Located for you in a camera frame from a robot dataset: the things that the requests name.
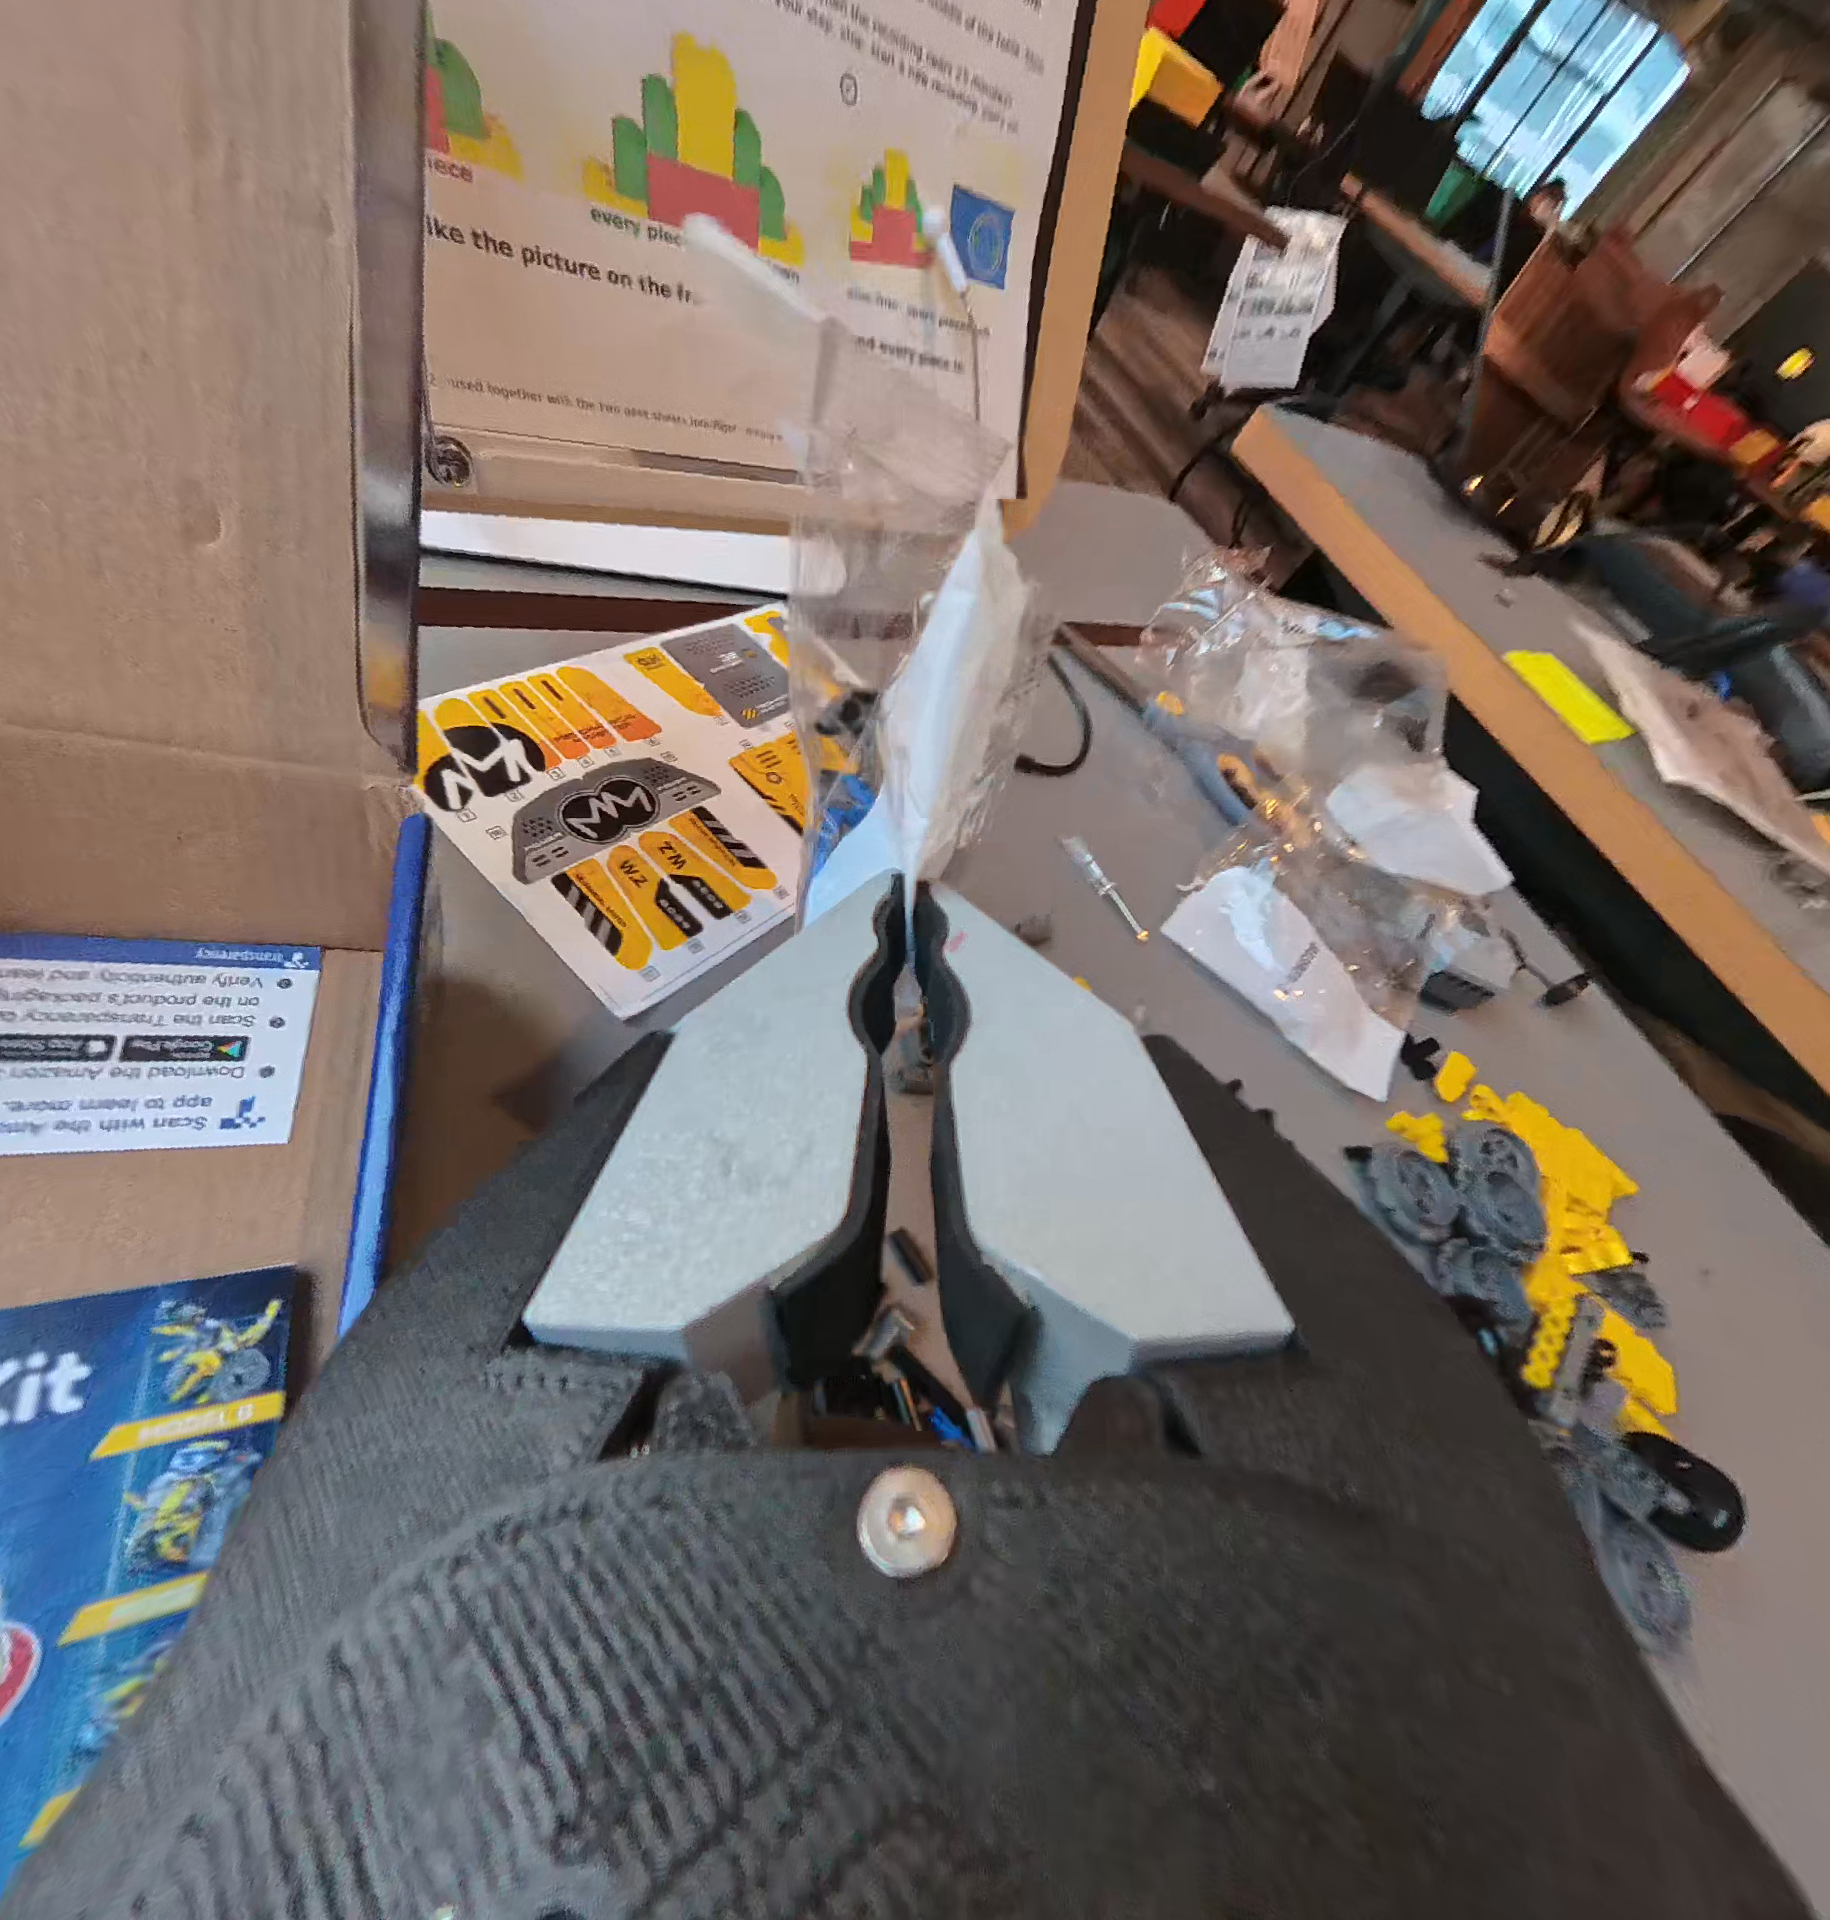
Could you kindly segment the clear bag of yellow blue parts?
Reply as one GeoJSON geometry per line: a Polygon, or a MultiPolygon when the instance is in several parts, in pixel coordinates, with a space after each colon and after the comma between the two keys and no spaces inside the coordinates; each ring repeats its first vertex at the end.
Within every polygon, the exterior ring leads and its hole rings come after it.
{"type": "Polygon", "coordinates": [[[1007,446],[831,325],[794,428],[788,693],[808,801],[806,930],[879,881],[912,932],[918,883],[986,828],[1043,671],[1050,619],[998,499],[1007,446]]]}

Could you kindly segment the empty clear plastic bag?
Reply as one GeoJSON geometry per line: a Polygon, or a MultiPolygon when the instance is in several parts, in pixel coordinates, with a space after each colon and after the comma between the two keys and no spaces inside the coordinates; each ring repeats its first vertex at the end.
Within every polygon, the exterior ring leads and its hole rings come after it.
{"type": "Polygon", "coordinates": [[[1136,672],[1192,744],[1241,764],[1387,877],[1461,900],[1510,887],[1478,792],[1446,759],[1449,685],[1429,649],[1263,588],[1260,557],[1212,548],[1141,628],[1136,672]]]}

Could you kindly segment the small clear screwdriver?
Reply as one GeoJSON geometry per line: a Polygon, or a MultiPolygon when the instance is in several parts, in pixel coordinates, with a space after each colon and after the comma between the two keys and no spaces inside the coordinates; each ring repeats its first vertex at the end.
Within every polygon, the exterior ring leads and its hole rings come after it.
{"type": "Polygon", "coordinates": [[[1061,847],[1063,847],[1064,854],[1071,860],[1071,865],[1076,868],[1078,877],[1081,877],[1083,883],[1094,891],[1094,896],[1099,900],[1103,900],[1117,912],[1117,917],[1129,930],[1133,940],[1137,944],[1146,944],[1151,938],[1149,928],[1141,924],[1141,919],[1136,915],[1136,911],[1127,904],[1122,890],[1108,875],[1108,870],[1101,865],[1099,858],[1094,858],[1090,847],[1076,835],[1064,835],[1061,840],[1061,847]]]}

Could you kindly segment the black handheld scanner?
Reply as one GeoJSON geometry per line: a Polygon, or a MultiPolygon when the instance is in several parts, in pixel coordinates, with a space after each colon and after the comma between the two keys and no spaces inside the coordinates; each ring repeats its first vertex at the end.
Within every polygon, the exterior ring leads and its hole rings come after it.
{"type": "Polygon", "coordinates": [[[1752,598],[1681,543],[1642,530],[1581,533],[1574,565],[1637,623],[1650,660],[1737,701],[1802,792],[1830,787],[1830,682],[1809,652],[1827,634],[1818,608],[1752,598]]]}

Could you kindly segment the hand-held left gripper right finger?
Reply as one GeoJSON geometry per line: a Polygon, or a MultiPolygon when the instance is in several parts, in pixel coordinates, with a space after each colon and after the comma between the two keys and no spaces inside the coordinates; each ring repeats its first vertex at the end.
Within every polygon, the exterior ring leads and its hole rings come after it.
{"type": "Polygon", "coordinates": [[[915,897],[945,1340],[1024,1452],[1086,1390],[1270,1356],[1293,1326],[1129,1019],[959,893],[915,897]]]}

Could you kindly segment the white monitor base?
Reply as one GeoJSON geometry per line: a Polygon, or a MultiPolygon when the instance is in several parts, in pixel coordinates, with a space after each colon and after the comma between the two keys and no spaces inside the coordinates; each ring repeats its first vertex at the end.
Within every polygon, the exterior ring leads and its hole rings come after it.
{"type": "Polygon", "coordinates": [[[773,598],[790,582],[786,533],[696,525],[426,510],[421,551],[447,559],[711,588],[773,598]]]}

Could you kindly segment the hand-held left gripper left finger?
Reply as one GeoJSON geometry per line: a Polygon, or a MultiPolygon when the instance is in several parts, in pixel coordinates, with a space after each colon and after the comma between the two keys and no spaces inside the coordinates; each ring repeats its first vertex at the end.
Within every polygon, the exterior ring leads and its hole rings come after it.
{"type": "Polygon", "coordinates": [[[883,1297],[904,965],[901,877],[880,875],[678,1019],[526,1334],[734,1384],[841,1368],[883,1297]]]}

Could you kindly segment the instruction sheet on board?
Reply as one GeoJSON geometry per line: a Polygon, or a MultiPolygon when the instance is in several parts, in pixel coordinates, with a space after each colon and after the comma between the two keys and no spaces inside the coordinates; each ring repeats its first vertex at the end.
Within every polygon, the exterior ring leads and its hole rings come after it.
{"type": "Polygon", "coordinates": [[[779,525],[839,348],[1037,513],[1144,4],[416,10],[428,510],[779,525]]]}

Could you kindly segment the blue cardboard kit box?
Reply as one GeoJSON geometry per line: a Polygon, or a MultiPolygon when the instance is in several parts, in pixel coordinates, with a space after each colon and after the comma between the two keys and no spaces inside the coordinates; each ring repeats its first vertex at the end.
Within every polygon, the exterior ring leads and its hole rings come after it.
{"type": "Polygon", "coordinates": [[[351,4],[0,4],[0,932],[379,951],[351,4]]]}

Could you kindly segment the pile of small connector pieces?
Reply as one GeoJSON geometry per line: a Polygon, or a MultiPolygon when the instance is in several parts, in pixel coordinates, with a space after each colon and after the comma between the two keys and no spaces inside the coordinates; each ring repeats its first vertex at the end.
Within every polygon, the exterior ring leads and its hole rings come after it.
{"type": "Polygon", "coordinates": [[[1001,1452],[1001,1418],[976,1403],[945,1338],[937,1265],[910,1227],[892,1227],[880,1300],[850,1356],[788,1402],[792,1439],[817,1452],[1001,1452]]]}

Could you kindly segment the pile of wheels and beams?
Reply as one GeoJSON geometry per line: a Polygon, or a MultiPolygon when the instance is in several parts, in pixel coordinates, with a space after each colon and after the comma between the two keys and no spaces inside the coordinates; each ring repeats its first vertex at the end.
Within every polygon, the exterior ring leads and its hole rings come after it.
{"type": "Polygon", "coordinates": [[[1736,1481],[1674,1434],[1664,1300],[1616,1226],[1637,1180],[1528,1093],[1456,1049],[1344,1157],[1367,1218],[1500,1376],[1555,1475],[1596,1570],[1644,1652],[1692,1635],[1680,1556],[1733,1550],[1736,1481]]]}

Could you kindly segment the yellow sticky note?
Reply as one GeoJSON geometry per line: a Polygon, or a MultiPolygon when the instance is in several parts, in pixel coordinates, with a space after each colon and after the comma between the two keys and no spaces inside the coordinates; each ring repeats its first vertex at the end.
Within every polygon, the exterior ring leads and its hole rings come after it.
{"type": "Polygon", "coordinates": [[[1502,655],[1510,672],[1587,748],[1627,742],[1637,729],[1586,683],[1574,668],[1547,652],[1512,649],[1502,655]]]}

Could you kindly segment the grey yellow handled scissors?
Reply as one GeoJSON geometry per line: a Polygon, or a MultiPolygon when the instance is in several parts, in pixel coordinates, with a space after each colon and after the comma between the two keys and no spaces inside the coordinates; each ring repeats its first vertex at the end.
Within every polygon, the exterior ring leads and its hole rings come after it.
{"type": "Polygon", "coordinates": [[[1169,693],[1141,703],[1139,717],[1229,828],[1242,828],[1256,817],[1254,771],[1232,734],[1197,719],[1169,693]]]}

